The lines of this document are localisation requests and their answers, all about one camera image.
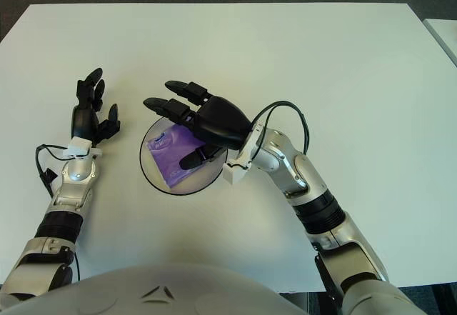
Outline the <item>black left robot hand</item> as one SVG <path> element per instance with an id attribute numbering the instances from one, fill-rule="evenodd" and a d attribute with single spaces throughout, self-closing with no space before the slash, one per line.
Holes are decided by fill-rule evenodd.
<path id="1" fill-rule="evenodd" d="M 77 136 L 89 140 L 96 147 L 103 140 L 110 139 L 120 131 L 119 110 L 117 104 L 109 109 L 108 118 L 99 121 L 97 113 L 103 105 L 105 82 L 103 69 L 93 70 L 84 80 L 78 80 L 75 105 L 71 118 L 71 138 Z"/>

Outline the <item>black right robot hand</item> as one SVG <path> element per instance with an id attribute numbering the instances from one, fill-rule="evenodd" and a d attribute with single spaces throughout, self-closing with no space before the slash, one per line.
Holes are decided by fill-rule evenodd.
<path id="1" fill-rule="evenodd" d="M 242 148 L 251 122 L 237 106 L 194 82 L 167 81 L 165 87 L 197 105 L 197 111 L 175 99 L 149 97 L 143 101 L 146 108 L 159 116 L 184 126 L 202 144 L 179 161 L 184 170 L 194 169 L 213 161 L 226 150 Z"/>

